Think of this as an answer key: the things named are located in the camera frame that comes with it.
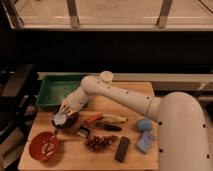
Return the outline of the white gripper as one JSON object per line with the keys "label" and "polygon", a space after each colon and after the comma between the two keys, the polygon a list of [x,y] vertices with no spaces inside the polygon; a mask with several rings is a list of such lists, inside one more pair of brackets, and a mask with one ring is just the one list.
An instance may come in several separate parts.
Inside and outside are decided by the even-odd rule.
{"label": "white gripper", "polygon": [[89,100],[90,96],[87,95],[81,87],[78,87],[64,99],[59,111],[61,113],[66,113],[69,109],[67,111],[67,116],[71,116],[77,111],[80,111]]}

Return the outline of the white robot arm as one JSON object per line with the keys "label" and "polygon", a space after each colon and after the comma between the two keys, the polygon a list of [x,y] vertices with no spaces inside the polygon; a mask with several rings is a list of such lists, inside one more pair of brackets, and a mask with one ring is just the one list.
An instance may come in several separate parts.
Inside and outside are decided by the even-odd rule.
{"label": "white robot arm", "polygon": [[60,110],[80,111],[93,95],[105,96],[158,123],[159,171],[213,171],[204,112],[193,96],[173,92],[158,98],[85,76]]}

